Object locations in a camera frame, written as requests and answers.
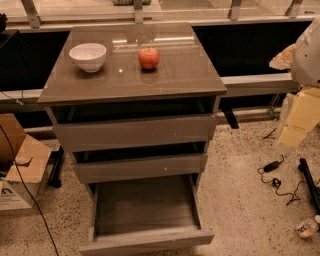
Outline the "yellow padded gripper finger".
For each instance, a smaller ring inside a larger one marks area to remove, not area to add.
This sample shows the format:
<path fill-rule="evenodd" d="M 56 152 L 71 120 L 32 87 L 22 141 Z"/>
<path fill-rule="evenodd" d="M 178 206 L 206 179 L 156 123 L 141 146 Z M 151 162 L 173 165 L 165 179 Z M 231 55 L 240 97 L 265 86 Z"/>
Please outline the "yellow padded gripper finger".
<path fill-rule="evenodd" d="M 320 89 L 307 88 L 296 95 L 288 93 L 280 113 L 276 148 L 296 148 L 320 123 Z"/>
<path fill-rule="evenodd" d="M 292 54 L 295 49 L 295 45 L 291 44 L 286 47 L 283 51 L 278 53 L 269 62 L 269 66 L 277 70 L 285 70 L 291 68 Z"/>

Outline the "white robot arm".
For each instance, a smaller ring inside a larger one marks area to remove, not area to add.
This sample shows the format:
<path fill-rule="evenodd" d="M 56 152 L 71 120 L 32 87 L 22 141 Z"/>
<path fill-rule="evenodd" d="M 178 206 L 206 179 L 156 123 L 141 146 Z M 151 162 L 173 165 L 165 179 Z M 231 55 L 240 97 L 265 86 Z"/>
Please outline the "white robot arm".
<path fill-rule="evenodd" d="M 297 41 L 277 54 L 269 66 L 289 69 L 292 80 L 299 84 L 299 92 L 288 94 L 284 100 L 274 142 L 277 152 L 287 153 L 320 123 L 320 17 L 314 18 Z"/>

